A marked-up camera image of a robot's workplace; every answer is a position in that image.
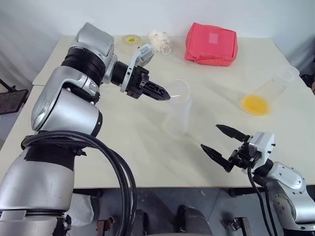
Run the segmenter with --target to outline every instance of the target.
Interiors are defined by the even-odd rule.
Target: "tape roll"
[[[122,38],[121,49],[132,55],[135,50],[142,46],[141,37],[135,34],[128,34]]]

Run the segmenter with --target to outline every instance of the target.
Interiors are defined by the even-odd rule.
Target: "red bag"
[[[186,60],[229,66],[237,55],[236,32],[193,23],[186,37]]]

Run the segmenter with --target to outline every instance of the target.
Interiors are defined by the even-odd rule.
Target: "orange liquid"
[[[263,98],[256,95],[247,95],[241,101],[245,111],[253,115],[261,116],[270,113],[270,105]]]

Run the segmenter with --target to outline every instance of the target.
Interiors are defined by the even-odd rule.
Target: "clear plastic cup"
[[[166,133],[179,138],[189,127],[189,111],[192,104],[189,85],[184,80],[175,80],[165,89],[171,98],[167,101],[170,108],[162,127]]]
[[[299,76],[300,72],[293,66],[279,71],[271,80],[264,83],[242,101],[242,108],[252,115],[265,115],[271,112],[271,103],[278,98],[288,84]]]

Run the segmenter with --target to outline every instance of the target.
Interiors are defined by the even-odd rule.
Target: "white wall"
[[[62,34],[85,22],[111,34],[152,29],[186,35],[193,22],[272,37],[300,70],[314,58],[314,0],[7,0],[0,6],[0,65],[32,81]]]

